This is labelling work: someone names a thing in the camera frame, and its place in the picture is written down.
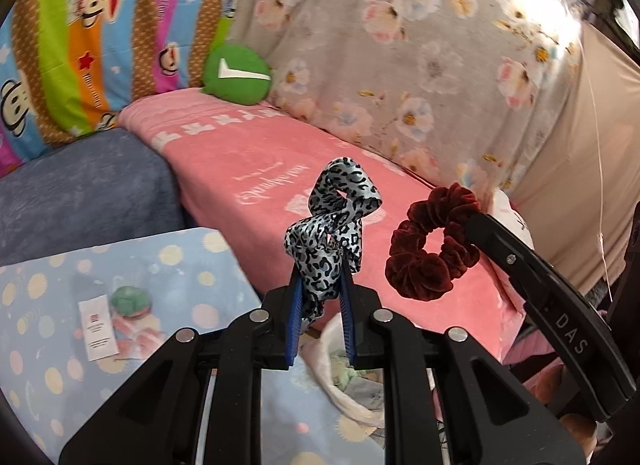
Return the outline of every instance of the white cord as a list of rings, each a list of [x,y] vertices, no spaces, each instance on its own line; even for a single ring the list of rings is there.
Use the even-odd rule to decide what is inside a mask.
[[[564,9],[567,15],[571,15],[569,12],[569,8],[566,4],[566,0],[562,0],[564,3]],[[587,84],[589,85],[589,93],[591,96],[591,106],[593,106],[593,118],[596,126],[596,146],[598,148],[598,174],[600,176],[600,217],[598,220],[598,251],[600,252],[600,257],[602,258],[602,263],[604,265],[604,275],[607,281],[607,289],[609,290],[609,300],[613,301],[613,297],[611,294],[611,285],[609,283],[609,269],[607,268],[607,260],[604,256],[604,236],[602,234],[602,217],[604,214],[604,176],[602,175],[602,152],[600,149],[600,126],[598,125],[598,109],[596,106],[596,97],[593,92],[593,85],[591,84],[591,75],[589,73],[589,65],[587,63],[587,57],[584,54],[584,45],[582,44],[582,38],[578,36],[578,44],[580,45],[580,54],[582,57],[582,63],[584,65],[584,73],[586,75]]]

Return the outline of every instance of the small white packet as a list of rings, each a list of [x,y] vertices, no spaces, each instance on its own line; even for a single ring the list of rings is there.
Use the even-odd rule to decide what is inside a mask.
[[[100,295],[95,299],[79,302],[78,307],[89,362],[117,354],[118,345],[113,333],[107,296]]]

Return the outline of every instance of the metal screw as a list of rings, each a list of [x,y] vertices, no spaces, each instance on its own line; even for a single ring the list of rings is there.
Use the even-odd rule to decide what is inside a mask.
[[[269,320],[269,312],[267,310],[253,310],[249,314],[249,318],[254,322],[266,322]]]
[[[191,328],[182,328],[175,334],[175,339],[178,342],[191,342],[196,336],[196,332]]]
[[[467,333],[464,328],[456,326],[455,328],[449,329],[449,331],[447,331],[447,335],[451,340],[453,340],[453,342],[464,342],[469,336],[469,333]]]
[[[373,318],[378,322],[389,322],[394,317],[394,313],[386,308],[380,308],[373,312]]]

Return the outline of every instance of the pink blanket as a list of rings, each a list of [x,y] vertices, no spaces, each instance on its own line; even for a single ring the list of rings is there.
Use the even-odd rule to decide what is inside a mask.
[[[322,169],[338,156],[353,158],[383,198],[381,209],[364,218],[362,270],[355,282],[375,289],[383,305],[421,328],[463,326],[499,359],[511,346],[522,315],[488,261],[438,301],[404,299],[387,283],[391,233],[409,205],[430,193],[391,162],[277,109],[236,106],[195,88],[139,100],[122,111],[120,124],[167,159],[185,208],[198,224],[220,230],[260,291],[288,283],[292,259],[282,245],[284,232],[310,215],[306,201]],[[426,247],[439,252],[441,244],[437,231]],[[334,313],[338,306],[328,309]]]

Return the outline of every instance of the green round pillow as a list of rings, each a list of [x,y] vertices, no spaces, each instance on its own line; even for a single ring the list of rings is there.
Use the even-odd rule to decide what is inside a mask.
[[[142,288],[120,286],[111,295],[111,305],[123,317],[139,317],[151,308],[151,298]]]
[[[258,54],[236,44],[213,50],[204,68],[203,91],[221,100],[253,106],[267,96],[271,70]]]

